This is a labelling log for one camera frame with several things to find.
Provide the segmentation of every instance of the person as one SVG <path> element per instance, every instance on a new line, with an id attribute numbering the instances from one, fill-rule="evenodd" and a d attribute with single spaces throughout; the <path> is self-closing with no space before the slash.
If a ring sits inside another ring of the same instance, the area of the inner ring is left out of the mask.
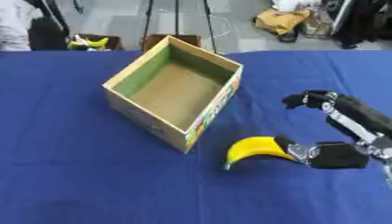
<path id="1" fill-rule="evenodd" d="M 0 1 L 0 51 L 30 51 L 28 19 L 33 7 L 23 0 Z"/>

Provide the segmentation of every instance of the cardboard box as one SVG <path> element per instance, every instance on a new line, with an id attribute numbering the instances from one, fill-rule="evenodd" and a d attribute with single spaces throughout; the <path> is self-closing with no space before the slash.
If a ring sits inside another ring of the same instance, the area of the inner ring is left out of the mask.
<path id="1" fill-rule="evenodd" d="M 241 75 L 241 64 L 168 36 L 103 86 L 112 108 L 187 153 Z"/>

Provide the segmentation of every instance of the yellow banana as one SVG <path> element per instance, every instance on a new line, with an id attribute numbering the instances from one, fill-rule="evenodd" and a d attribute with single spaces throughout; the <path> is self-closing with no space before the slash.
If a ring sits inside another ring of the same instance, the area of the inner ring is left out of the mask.
<path id="1" fill-rule="evenodd" d="M 109 42 L 109 38 L 103 38 L 98 41 L 91 41 L 89 39 L 86 39 L 88 46 L 93 47 L 93 48 L 98 48 L 98 49 L 105 49 L 105 45 Z"/>
<path id="2" fill-rule="evenodd" d="M 228 150 L 225 169 L 229 170 L 233 163 L 254 155 L 270 155 L 294 160 L 294 157 L 284 153 L 283 149 L 274 140 L 274 137 L 252 136 L 233 144 Z"/>

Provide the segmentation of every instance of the blue fabric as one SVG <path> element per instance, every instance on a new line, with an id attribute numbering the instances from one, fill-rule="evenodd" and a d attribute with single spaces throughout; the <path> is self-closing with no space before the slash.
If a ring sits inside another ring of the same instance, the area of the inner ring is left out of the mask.
<path id="1" fill-rule="evenodd" d="M 188 155 L 109 108 L 101 84 L 138 55 L 0 53 L 0 223 L 392 221 L 392 190 L 375 161 L 324 171 L 268 157 L 221 168 L 244 137 L 349 141 L 317 110 L 286 111 L 286 95 L 328 89 L 392 116 L 392 52 L 228 55 L 245 65 L 241 87 Z"/>

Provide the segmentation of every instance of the bag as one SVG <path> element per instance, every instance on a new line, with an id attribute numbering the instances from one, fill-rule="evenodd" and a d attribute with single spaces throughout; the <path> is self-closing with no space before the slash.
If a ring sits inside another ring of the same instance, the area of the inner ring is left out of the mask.
<path id="1" fill-rule="evenodd" d="M 297 10 L 284 15 L 278 15 L 278 12 L 275 9 L 263 11 L 255 18 L 255 26 L 277 33 L 278 35 L 283 35 L 293 30 L 294 27 L 311 15 L 309 10 Z"/>

